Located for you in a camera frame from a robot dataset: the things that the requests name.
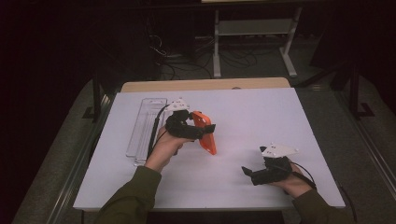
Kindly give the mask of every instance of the person's left hand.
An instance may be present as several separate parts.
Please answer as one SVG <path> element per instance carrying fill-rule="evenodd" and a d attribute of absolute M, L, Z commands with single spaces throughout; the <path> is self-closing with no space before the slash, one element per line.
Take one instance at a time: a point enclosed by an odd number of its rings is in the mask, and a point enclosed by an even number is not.
<path fill-rule="evenodd" d="M 164 127 L 158 131 L 158 136 L 157 143 L 145 166 L 160 173 L 172 156 L 183 147 L 183 144 L 191 142 L 193 139 L 174 137 Z"/>

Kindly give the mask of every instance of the orange object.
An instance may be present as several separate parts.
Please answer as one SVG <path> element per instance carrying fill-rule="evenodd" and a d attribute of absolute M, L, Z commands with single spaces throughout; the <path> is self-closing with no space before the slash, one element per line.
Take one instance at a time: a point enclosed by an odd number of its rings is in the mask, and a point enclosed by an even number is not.
<path fill-rule="evenodd" d="M 197 127 L 204 128 L 206 125 L 211 125 L 210 118 L 199 111 L 192 112 L 192 119 L 194 120 L 194 124 Z M 216 144 L 213 133 L 206 133 L 199 140 L 201 147 L 203 147 L 206 151 L 208 151 L 212 155 L 216 155 Z"/>

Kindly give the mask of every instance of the forearm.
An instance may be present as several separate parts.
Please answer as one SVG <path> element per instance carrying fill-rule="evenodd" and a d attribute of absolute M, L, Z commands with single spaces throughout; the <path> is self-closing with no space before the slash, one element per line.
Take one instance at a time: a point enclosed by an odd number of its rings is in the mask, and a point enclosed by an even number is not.
<path fill-rule="evenodd" d="M 102 207 L 95 223 L 146 223 L 160 181 L 158 172 L 143 166 L 137 167 L 132 180 Z"/>
<path fill-rule="evenodd" d="M 347 214 L 329 206 L 314 189 L 300 195 L 293 204 L 304 224 L 355 223 Z"/>

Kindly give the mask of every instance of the black strap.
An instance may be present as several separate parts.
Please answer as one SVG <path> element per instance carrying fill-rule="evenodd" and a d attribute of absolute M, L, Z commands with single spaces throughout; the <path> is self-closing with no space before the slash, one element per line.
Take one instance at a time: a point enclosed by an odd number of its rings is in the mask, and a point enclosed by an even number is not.
<path fill-rule="evenodd" d="M 305 183 L 307 183 L 312 189 L 317 189 L 317 185 L 314 182 L 312 182 L 310 179 L 306 178 L 304 175 L 294 171 L 292 172 L 292 174 L 305 181 Z"/>

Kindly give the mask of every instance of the white plastic mount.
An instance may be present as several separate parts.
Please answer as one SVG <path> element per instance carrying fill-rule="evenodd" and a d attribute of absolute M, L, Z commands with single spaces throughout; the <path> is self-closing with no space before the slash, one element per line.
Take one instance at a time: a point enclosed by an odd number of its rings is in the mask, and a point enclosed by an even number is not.
<path fill-rule="evenodd" d="M 190 109 L 190 105 L 188 105 L 183 99 L 180 98 L 167 106 L 164 111 L 178 111 L 185 109 Z"/>
<path fill-rule="evenodd" d="M 262 155 L 268 158 L 279 158 L 296 154 L 298 152 L 299 150 L 297 148 L 272 143 L 271 146 L 262 151 Z"/>

